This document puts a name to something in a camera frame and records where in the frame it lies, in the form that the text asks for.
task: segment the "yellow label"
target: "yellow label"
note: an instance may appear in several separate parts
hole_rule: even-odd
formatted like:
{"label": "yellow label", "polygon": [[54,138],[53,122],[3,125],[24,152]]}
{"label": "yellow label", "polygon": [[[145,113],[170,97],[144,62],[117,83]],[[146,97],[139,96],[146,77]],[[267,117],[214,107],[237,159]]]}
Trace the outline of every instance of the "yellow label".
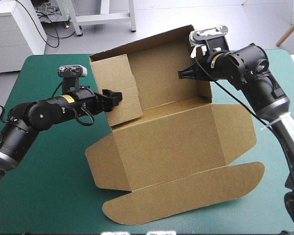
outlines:
{"label": "yellow label", "polygon": [[65,98],[67,100],[67,102],[69,102],[69,103],[75,102],[75,100],[71,96],[69,96],[68,94],[64,94],[64,95],[61,95],[61,96],[63,98]]}

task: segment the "wooden chair leg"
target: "wooden chair leg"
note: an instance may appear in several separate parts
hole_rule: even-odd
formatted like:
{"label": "wooden chair leg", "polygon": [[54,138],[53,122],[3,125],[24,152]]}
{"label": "wooden chair leg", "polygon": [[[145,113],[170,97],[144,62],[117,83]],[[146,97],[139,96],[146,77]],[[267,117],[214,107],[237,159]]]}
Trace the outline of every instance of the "wooden chair leg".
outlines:
{"label": "wooden chair leg", "polygon": [[276,43],[276,46],[279,47],[292,33],[294,32],[294,24],[289,28],[289,30],[280,38]]}

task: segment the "white cabinet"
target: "white cabinet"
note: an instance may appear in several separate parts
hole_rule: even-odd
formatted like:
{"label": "white cabinet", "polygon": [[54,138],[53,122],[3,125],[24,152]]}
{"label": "white cabinet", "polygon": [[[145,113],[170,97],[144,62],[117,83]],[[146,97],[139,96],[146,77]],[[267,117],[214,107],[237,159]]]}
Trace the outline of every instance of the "white cabinet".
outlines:
{"label": "white cabinet", "polygon": [[[34,19],[41,35],[47,36],[30,0],[20,0]],[[19,71],[31,55],[44,54],[46,43],[23,7],[14,0],[0,1],[0,72]]]}

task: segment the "white table leg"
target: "white table leg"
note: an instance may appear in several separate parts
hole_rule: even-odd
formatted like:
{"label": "white table leg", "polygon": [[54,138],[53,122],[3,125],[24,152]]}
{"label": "white table leg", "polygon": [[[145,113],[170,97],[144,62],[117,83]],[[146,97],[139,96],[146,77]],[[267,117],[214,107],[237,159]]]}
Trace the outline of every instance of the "white table leg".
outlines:
{"label": "white table leg", "polygon": [[80,27],[79,27],[79,25],[77,23],[77,20],[76,20],[76,13],[75,13],[72,1],[73,0],[65,0],[65,2],[67,4],[68,11],[69,11],[69,15],[71,17],[71,20],[72,20],[72,23],[73,23],[76,34],[77,35],[83,35],[82,31],[81,31],[81,29],[80,29]]}
{"label": "white table leg", "polygon": [[135,21],[135,11],[133,0],[128,0],[129,5],[129,16],[131,18],[132,32],[136,32],[136,21]]}

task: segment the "white zip tie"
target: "white zip tie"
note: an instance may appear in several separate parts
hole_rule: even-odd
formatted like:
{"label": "white zip tie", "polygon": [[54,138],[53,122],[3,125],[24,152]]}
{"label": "white zip tie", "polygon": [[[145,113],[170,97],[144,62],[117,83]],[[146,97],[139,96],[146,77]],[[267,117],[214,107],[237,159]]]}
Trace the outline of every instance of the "white zip tie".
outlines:
{"label": "white zip tie", "polygon": [[263,130],[267,129],[268,127],[272,126],[272,125],[275,124],[276,122],[280,121],[281,119],[286,118],[286,116],[289,116],[289,115],[291,115],[290,112],[281,115],[281,116],[280,116],[279,118],[277,118],[276,120],[274,120],[274,121],[268,123],[267,125],[263,126],[263,127],[261,128],[261,130],[263,131]]}

